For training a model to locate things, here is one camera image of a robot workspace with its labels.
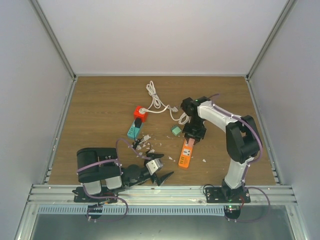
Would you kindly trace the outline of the green square adapter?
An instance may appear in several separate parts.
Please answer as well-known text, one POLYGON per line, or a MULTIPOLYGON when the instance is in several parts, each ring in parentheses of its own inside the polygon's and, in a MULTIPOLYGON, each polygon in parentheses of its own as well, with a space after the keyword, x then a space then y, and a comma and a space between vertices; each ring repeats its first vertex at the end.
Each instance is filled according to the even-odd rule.
POLYGON ((172 132, 172 134, 174 136, 178 136, 178 135, 181 134, 182 130, 181 130, 181 128, 179 126, 174 125, 174 126, 171 127, 171 132, 172 132))

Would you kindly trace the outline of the black power adapter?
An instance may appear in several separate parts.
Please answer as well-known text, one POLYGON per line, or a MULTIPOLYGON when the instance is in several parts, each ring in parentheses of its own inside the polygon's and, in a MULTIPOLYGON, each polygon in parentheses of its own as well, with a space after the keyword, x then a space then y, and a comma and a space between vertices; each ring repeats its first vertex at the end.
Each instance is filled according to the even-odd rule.
POLYGON ((135 127, 135 128, 140 128, 141 125, 142 125, 142 120, 137 117, 137 118, 134 120, 134 127, 135 127))

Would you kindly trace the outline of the red cube power socket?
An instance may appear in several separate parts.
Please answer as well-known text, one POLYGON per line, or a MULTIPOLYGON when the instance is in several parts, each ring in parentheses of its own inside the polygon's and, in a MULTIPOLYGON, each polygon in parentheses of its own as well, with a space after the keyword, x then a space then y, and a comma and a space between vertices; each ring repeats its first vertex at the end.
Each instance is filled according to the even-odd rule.
POLYGON ((133 112, 134 119, 140 119, 142 123, 145 123, 148 117, 148 110, 138 105, 133 112))

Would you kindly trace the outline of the pink square adapter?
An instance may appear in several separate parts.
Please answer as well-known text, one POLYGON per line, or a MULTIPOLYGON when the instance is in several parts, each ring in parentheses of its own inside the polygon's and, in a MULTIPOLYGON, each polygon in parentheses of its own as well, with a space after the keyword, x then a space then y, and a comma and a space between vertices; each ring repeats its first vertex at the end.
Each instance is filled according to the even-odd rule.
POLYGON ((195 144, 195 139, 189 138, 188 143, 187 143, 188 147, 192 148, 194 146, 194 144, 195 144))

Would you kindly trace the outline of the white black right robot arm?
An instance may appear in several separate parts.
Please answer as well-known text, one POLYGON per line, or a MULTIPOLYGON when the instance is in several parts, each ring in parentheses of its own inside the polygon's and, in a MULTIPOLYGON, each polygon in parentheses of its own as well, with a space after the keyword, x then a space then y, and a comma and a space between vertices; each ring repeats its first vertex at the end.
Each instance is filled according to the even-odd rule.
POLYGON ((188 97, 180 105, 189 117, 182 132, 186 146, 181 156, 186 157, 207 131, 204 122, 210 122, 225 133, 226 150, 230 157, 228 172, 221 183, 221 196, 228 203, 234 202, 245 192, 245 178, 251 163, 260 159, 262 141, 252 116, 239 116, 217 106, 208 97, 193 100, 188 97))

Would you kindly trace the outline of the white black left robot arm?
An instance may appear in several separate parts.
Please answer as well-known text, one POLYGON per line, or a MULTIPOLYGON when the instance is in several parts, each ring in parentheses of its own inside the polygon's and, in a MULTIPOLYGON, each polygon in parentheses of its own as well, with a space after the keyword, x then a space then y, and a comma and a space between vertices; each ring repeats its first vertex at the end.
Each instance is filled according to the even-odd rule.
POLYGON ((117 194, 136 185, 151 181, 161 186, 174 173, 171 171, 158 176, 164 164, 163 154, 148 150, 146 155, 138 154, 143 159, 143 166, 131 164, 124 167, 118 159, 117 149, 112 147, 82 148, 76 153, 77 177, 85 188, 86 197, 98 202, 103 194, 117 194))

